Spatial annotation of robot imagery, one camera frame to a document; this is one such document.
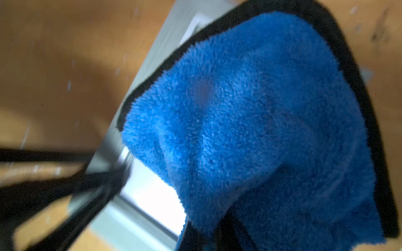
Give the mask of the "blue microfiber cloth black trim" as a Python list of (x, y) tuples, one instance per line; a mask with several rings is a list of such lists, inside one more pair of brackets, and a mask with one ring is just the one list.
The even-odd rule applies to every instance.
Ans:
[(370, 97), (316, 1), (234, 8), (133, 90), (117, 127), (178, 195), (178, 251), (350, 251), (400, 234)]

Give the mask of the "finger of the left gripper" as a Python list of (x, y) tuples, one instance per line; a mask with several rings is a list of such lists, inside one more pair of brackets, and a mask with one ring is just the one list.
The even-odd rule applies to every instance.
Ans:
[(93, 191), (89, 200), (29, 251), (67, 251), (84, 229), (122, 190), (129, 178), (128, 155), (122, 153), (104, 172), (80, 171), (67, 178), (24, 181), (1, 188), (1, 250), (13, 251), (18, 226), (71, 194)]

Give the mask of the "grey-green picture frame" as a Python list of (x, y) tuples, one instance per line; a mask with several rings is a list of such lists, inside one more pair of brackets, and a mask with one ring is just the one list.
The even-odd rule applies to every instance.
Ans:
[[(130, 90), (145, 80), (191, 35), (234, 7), (229, 1), (177, 1), (135, 76)], [(121, 142), (117, 119), (112, 123), (88, 167), (129, 167), (122, 191), (91, 223), (95, 234), (118, 251), (172, 251), (185, 221), (174, 189), (135, 159)]]

